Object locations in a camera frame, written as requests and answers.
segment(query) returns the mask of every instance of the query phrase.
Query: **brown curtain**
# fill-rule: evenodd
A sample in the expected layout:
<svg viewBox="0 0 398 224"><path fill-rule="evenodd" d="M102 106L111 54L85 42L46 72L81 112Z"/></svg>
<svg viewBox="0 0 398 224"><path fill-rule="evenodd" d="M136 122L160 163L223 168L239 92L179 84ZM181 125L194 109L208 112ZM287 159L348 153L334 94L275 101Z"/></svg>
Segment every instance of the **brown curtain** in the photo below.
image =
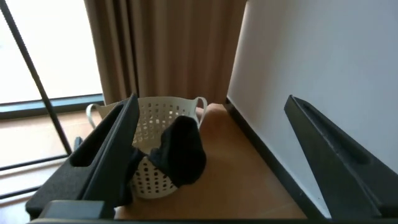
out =
<svg viewBox="0 0 398 224"><path fill-rule="evenodd" d="M86 0L107 103L132 92L224 102L246 0Z"/></svg>

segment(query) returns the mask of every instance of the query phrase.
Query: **laundry basket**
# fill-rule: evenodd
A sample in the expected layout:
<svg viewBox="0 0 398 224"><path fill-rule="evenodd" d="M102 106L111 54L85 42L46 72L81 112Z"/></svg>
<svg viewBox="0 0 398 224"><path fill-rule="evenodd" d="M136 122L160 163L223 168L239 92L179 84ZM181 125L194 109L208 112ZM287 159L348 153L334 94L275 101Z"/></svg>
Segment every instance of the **laundry basket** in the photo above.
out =
<svg viewBox="0 0 398 224"><path fill-rule="evenodd" d="M196 116L196 107L199 100L203 102L203 114L200 121ZM163 131L173 123L176 117L180 115L189 116L198 123L199 128L207 108L207 101L203 97L197 97L194 100L171 96L145 97L139 98L138 104L140 117L132 145L146 154L149 154L151 149L160 146L160 137ZM116 105L117 103L107 106L89 105L86 114L92 127L96 127L91 115L93 106L97 109L99 115L104 118ZM135 195L141 198L164 197L177 190L170 178L158 170L148 160L148 157L144 157L140 161L132 178L131 187Z"/></svg>

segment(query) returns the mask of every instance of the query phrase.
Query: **baseboard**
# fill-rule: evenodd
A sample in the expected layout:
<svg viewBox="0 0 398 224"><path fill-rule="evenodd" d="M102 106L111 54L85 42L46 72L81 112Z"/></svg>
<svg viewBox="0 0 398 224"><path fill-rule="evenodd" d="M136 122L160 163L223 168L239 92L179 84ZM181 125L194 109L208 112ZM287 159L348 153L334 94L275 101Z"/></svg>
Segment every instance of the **baseboard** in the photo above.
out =
<svg viewBox="0 0 398 224"><path fill-rule="evenodd" d="M273 171L275 176L279 179L281 184L288 191L290 196L294 199L296 204L301 208L307 218L311 219L325 219L319 209L313 204L313 202L307 197L304 191L294 181L293 177L285 170L282 164L275 158L269 148L261 141L260 137L251 129L250 125L242 117L235 106L227 99L225 108L229 115L233 118L235 123L242 130L244 135L250 140L251 144L260 154L264 162Z"/></svg>

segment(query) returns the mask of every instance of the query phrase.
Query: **floor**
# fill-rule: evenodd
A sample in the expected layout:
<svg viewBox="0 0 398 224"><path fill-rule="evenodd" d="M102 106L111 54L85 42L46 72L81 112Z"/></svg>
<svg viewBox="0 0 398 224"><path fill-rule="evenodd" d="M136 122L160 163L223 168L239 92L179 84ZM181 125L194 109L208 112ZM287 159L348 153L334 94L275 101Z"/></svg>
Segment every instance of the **floor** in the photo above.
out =
<svg viewBox="0 0 398 224"><path fill-rule="evenodd" d="M63 114L61 123L70 142L90 131L84 112ZM0 166L62 153L47 117L0 122L6 134L7 158ZM15 133L28 140L18 141ZM115 218L305 218L270 168L260 158L222 105L210 105L201 126L208 162L200 179L164 198L136 198L132 205L116 209ZM31 170L0 172L0 194L20 186L39 185L59 166L51 162ZM0 223L26 223L24 204L31 194L0 200Z"/></svg>
<svg viewBox="0 0 398 224"><path fill-rule="evenodd" d="M6 2L50 98L102 93L83 1ZM41 99L1 13L0 34L0 103Z"/></svg>

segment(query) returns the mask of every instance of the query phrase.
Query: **perforated basket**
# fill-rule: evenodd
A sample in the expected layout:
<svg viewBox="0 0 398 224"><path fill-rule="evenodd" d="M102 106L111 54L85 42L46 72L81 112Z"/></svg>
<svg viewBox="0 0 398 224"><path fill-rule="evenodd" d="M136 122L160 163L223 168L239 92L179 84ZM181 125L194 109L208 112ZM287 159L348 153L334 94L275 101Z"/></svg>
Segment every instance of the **perforated basket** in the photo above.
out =
<svg viewBox="0 0 398 224"><path fill-rule="evenodd" d="M196 116L198 100L203 102L203 115L199 121ZM189 116L198 123L200 127L207 108L207 101L203 97L188 100L178 97L145 97L139 98L140 117L137 124L136 134L132 145L138 147L142 152L149 154L150 150L160 146L160 137L167 127L180 115ZM100 116L104 118L117 103L107 106L89 105L86 109L90 124L95 128L91 116L91 108L94 106ZM161 173L149 160L144 157L138 165L138 170L131 180L131 187L135 195L141 198L164 197L176 191L172 181Z"/></svg>

